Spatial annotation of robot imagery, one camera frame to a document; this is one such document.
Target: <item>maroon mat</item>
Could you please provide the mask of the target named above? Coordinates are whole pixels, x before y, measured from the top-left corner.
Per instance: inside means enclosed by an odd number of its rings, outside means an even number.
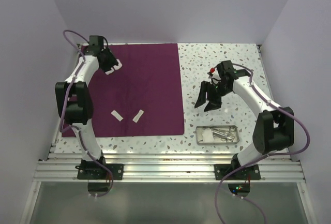
[[[94,106],[96,137],[182,135],[184,114],[177,44],[110,46],[122,68],[100,69],[88,86]],[[132,119],[139,110],[137,123]],[[119,122],[111,112],[124,119]],[[74,136],[72,131],[63,137]]]

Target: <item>speckled tabletop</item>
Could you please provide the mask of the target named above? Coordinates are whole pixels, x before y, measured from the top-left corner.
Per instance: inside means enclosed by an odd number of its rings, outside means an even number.
[[[255,44],[178,44],[180,75],[183,89],[185,133],[179,136],[145,136],[97,138],[105,153],[237,153],[252,142],[255,116],[244,101],[235,94],[222,98],[222,108],[203,112],[195,109],[200,83],[208,80],[207,72],[223,60],[245,65],[254,70],[254,81],[268,96],[269,88]],[[240,141],[236,145],[197,145],[195,128],[206,125],[236,125]],[[57,139],[56,153],[80,153],[76,138]]]

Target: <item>floor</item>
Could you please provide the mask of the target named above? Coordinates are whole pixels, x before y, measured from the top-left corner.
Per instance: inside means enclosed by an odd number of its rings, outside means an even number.
[[[242,64],[254,70],[254,81],[268,96],[270,91],[266,82],[260,56],[255,44],[221,43],[179,43],[178,53],[183,89],[185,133],[179,136],[146,136],[97,138],[105,153],[237,153],[251,142],[255,127],[255,116],[235,94],[225,96],[220,110],[204,113],[204,107],[194,108],[199,94],[200,83],[207,80],[207,72],[224,60]],[[236,125],[239,142],[236,145],[197,145],[195,129],[206,125]],[[76,138],[59,136],[56,153],[80,153]]]

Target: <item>purple cloth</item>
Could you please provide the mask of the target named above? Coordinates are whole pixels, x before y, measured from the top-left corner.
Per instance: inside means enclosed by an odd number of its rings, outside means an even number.
[[[182,135],[184,113],[177,44],[110,46],[122,68],[93,75],[88,89],[93,101],[96,137]],[[144,113],[137,123],[132,119]],[[119,122],[111,112],[124,119]],[[68,131],[63,137],[73,137]]]

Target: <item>white wall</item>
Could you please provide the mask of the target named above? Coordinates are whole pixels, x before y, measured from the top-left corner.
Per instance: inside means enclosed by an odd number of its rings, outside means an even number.
[[[18,223],[56,122],[72,50],[53,0],[0,0],[0,223]]]
[[[115,42],[261,44],[287,0],[55,0],[69,28]]]
[[[289,0],[262,45],[273,95],[307,125],[299,155],[321,224],[331,223],[331,0]],[[296,127],[294,149],[306,142]]]

